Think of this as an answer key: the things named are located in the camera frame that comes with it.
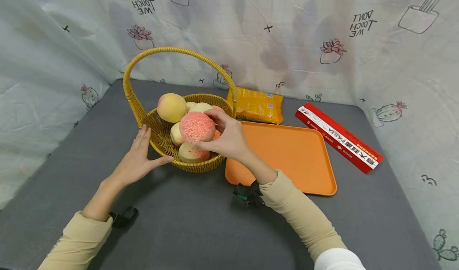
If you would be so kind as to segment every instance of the woven basket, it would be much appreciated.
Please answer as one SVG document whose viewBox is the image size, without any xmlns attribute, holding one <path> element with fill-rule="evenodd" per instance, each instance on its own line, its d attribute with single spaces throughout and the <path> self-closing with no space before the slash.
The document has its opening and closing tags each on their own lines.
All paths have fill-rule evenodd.
<svg viewBox="0 0 459 270">
<path fill-rule="evenodd" d="M 151 138 L 150 144 L 162 156 L 171 155 L 174 157 L 172 164 L 176 167 L 180 168 L 181 170 L 189 171 L 189 172 L 206 172 L 217 168 L 224 160 L 224 157 L 218 155 L 217 153 L 211 153 L 210 159 L 204 162 L 181 162 L 179 161 L 179 149 L 172 143 L 170 138 L 170 129 L 173 126 L 173 123 L 166 122 L 165 120 L 161 119 L 158 115 L 157 109 L 155 108 L 149 113 L 145 112 L 145 109 L 142 107 L 139 99 L 135 95 L 132 90 L 131 82 L 130 82 L 130 74 L 133 67 L 139 62 L 141 59 L 153 55 L 155 53 L 161 52 L 176 52 L 182 53 L 186 55 L 190 55 L 196 57 L 207 64 L 211 65 L 215 70 L 220 73 L 220 75 L 226 80 L 226 83 L 229 86 L 231 91 L 231 97 L 233 100 L 233 108 L 231 105 L 223 98 L 218 97 L 216 95 L 211 94 L 191 94 L 186 95 L 183 98 L 187 102 L 196 102 L 196 103 L 208 103 L 210 105 L 215 105 L 221 107 L 229 116 L 235 117 L 236 114 L 236 101 L 237 101 L 237 94 L 236 94 L 236 86 L 233 83 L 231 77 L 223 70 L 220 65 L 216 64 L 211 59 L 207 58 L 206 56 L 200 55 L 196 52 L 177 48 L 177 47 L 157 47 L 149 50 L 145 50 L 144 52 L 137 55 L 126 68 L 123 77 L 123 88 L 124 94 L 126 95 L 127 101 L 131 106 L 132 112 L 134 113 L 135 119 L 139 125 L 139 128 L 142 127 L 143 124 L 147 125 L 151 128 Z"/>
</svg>

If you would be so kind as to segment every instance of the red box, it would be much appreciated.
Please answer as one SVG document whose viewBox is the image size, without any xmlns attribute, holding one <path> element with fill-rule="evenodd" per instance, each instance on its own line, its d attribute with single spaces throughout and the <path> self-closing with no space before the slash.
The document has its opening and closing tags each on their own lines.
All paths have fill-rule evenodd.
<svg viewBox="0 0 459 270">
<path fill-rule="evenodd" d="M 311 103 L 299 107 L 295 116 L 309 128 L 319 131 L 330 146 L 365 174 L 374 170 L 384 159 L 382 155 Z"/>
</svg>

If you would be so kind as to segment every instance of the yellow snack bag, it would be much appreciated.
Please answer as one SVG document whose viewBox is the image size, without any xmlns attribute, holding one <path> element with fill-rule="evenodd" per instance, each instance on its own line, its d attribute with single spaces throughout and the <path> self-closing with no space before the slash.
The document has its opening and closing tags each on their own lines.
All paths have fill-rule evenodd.
<svg viewBox="0 0 459 270">
<path fill-rule="evenodd" d="M 279 125 L 282 118 L 282 97 L 270 93 L 262 93 L 244 88 L 236 88 L 236 118 Z M 233 106 L 231 92 L 226 100 Z"/>
</svg>

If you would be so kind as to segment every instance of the hand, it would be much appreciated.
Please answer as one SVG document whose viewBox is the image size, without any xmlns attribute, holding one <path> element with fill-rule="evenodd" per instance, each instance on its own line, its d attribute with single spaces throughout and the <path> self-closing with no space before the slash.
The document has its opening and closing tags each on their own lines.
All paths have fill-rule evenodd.
<svg viewBox="0 0 459 270">
<path fill-rule="evenodd" d="M 194 143 L 198 149 L 219 153 L 227 158 L 239 161 L 250 152 L 241 122 L 233 119 L 222 111 L 208 110 L 204 112 L 217 124 L 216 128 L 222 133 L 221 137 L 214 141 L 197 141 Z"/>
<path fill-rule="evenodd" d="M 111 182 L 119 183 L 124 188 L 141 179 L 154 168 L 173 161 L 172 156 L 155 160 L 149 160 L 146 157 L 148 145 L 150 144 L 150 135 L 151 129 L 147 129 L 146 125 L 142 125 L 142 129 L 139 129 L 131 149 L 121 160 L 112 175 L 108 177 Z"/>
</svg>

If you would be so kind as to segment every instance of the orange tray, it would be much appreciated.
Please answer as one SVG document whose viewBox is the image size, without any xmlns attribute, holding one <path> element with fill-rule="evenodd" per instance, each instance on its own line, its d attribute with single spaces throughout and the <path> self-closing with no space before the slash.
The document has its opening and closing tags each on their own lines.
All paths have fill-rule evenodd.
<svg viewBox="0 0 459 270">
<path fill-rule="evenodd" d="M 336 180 L 325 141 L 315 129 L 285 125 L 241 122 L 251 149 L 275 170 L 282 170 L 297 188 L 307 194 L 331 196 L 336 193 Z M 250 186 L 255 177 L 239 162 L 228 159 L 226 180 Z"/>
</svg>

